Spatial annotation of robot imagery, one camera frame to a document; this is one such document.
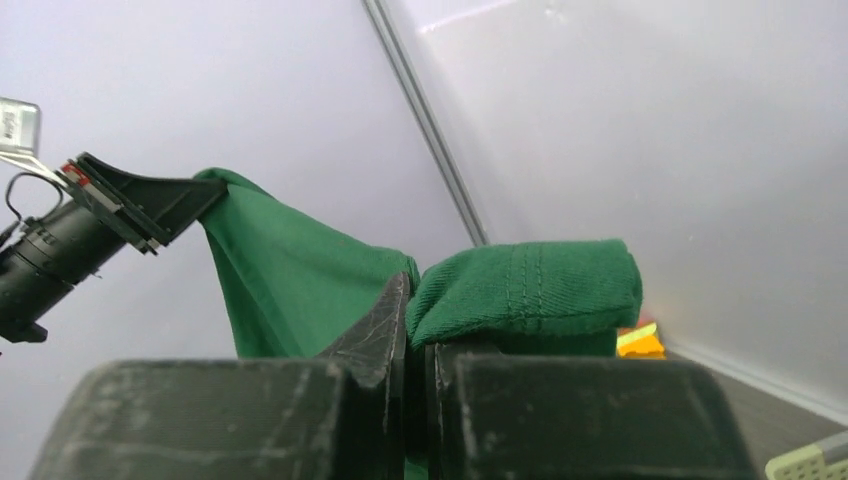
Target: white panel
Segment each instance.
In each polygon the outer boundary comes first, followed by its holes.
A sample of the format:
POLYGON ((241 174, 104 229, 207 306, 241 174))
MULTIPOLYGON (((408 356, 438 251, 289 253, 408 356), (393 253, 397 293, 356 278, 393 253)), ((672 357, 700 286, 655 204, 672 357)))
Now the white panel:
POLYGON ((675 345, 848 422, 846 32, 838 1, 523 0, 416 70, 494 242, 623 237, 675 345))
MULTIPOLYGON (((358 0, 5 0, 0 95, 40 104, 51 166, 83 150, 151 176, 222 166, 422 268, 470 246, 358 0)), ((20 185, 28 212, 53 200, 20 185)), ((100 274, 43 318, 46 344, 0 346, 0 478, 25 477, 95 365, 234 355, 199 226, 158 258, 126 249, 100 274)))

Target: wire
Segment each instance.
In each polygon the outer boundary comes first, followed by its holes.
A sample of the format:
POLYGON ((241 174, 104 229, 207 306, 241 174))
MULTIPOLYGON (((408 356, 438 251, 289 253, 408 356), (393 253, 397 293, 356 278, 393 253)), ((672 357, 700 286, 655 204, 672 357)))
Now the wire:
POLYGON ((15 217, 17 217, 18 222, 23 222, 24 217, 23 217, 23 215, 21 215, 21 212, 19 212, 15 207, 12 206, 12 189, 15 187, 15 182, 17 182, 18 179, 21 178, 21 177, 34 177, 34 178, 37 178, 39 180, 43 180, 43 181, 49 183, 50 185, 52 185, 53 188, 55 188, 56 191, 59 193, 59 201, 56 202, 56 205, 52 209, 50 209, 50 211, 47 212, 41 218, 44 218, 47 215, 50 215, 51 213, 55 212, 56 209, 58 209, 59 207, 62 206, 62 202, 65 200, 65 193, 62 191, 62 187, 60 185, 58 185, 57 183, 53 182, 52 180, 50 180, 48 178, 42 177, 41 175, 36 175, 34 173, 29 173, 29 172, 18 173, 14 177, 12 177, 12 179, 9 180, 9 184, 6 185, 6 206, 9 207, 9 210, 11 210, 12 213, 15 215, 15 217))

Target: label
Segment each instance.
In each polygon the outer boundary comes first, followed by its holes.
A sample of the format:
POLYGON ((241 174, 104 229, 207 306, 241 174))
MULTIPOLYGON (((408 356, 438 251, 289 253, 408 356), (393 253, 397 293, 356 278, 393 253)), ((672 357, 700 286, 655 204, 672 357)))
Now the label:
POLYGON ((21 145, 23 110, 15 105, 0 103, 0 144, 21 145))

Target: metal strip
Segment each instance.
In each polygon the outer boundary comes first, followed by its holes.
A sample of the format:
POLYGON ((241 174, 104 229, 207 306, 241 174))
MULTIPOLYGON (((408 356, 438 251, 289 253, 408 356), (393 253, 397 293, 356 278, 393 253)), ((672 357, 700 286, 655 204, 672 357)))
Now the metal strip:
POLYGON ((424 139, 430 147, 433 159, 442 173, 442 178, 453 198, 456 209, 459 211, 462 223, 465 224, 465 229, 471 237, 471 242, 476 247, 488 245, 489 239, 486 231, 477 216, 477 211, 474 210, 471 197, 462 182, 462 177, 456 168, 453 157, 451 157, 447 142, 439 131, 433 111, 427 104, 421 85, 410 65, 409 57, 404 52, 403 45, 395 33, 391 18, 383 4, 384 0, 363 0, 363 2, 368 11, 368 16, 371 17, 371 22, 380 36, 380 41, 386 50, 406 99, 409 101, 409 106, 415 114, 419 127, 421 127, 424 139))

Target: green towel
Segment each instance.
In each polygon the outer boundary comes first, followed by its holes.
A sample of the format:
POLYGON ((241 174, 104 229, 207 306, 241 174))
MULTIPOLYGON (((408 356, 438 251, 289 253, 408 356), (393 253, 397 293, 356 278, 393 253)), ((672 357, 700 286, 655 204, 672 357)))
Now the green towel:
MULTIPOLYGON (((406 322, 414 349, 476 335, 506 353, 613 355, 616 329, 639 315, 639 271, 619 240, 476 248, 419 278, 412 258, 333 230, 236 173, 198 177, 229 182, 229 195, 200 221, 240 357, 317 354, 398 272, 412 279, 406 322)), ((409 411, 424 407, 419 398, 409 411)), ((420 469, 407 473, 425 478, 420 469)))

